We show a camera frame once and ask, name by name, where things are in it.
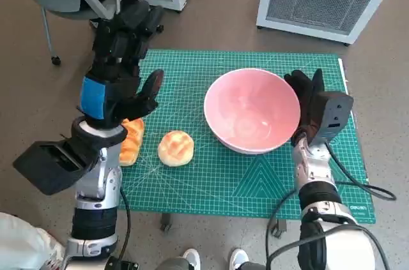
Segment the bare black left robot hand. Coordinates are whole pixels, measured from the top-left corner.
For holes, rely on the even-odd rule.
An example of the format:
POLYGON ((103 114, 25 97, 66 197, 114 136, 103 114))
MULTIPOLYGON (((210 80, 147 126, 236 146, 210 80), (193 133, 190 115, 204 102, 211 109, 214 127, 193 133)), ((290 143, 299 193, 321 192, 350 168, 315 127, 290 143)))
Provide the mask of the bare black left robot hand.
POLYGON ((150 40, 164 30, 163 15, 163 7, 140 0, 98 24, 95 56, 83 78, 79 103, 90 126, 115 128, 124 119, 139 119, 158 107, 164 72, 156 69, 142 81, 139 63, 147 55, 150 40))

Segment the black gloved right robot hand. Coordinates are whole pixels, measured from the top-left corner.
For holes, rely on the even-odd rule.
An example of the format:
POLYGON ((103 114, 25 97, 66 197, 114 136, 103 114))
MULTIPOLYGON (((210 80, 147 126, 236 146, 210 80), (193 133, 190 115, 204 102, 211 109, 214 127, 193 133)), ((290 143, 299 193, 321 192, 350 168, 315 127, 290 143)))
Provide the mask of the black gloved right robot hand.
POLYGON ((314 98, 319 92, 325 90, 323 73, 322 69, 318 68, 310 79, 301 70, 293 70, 290 74, 285 74, 284 79, 293 88, 300 104, 300 120, 291 136, 291 146, 295 147, 303 137, 311 141, 318 131, 311 114, 314 98))

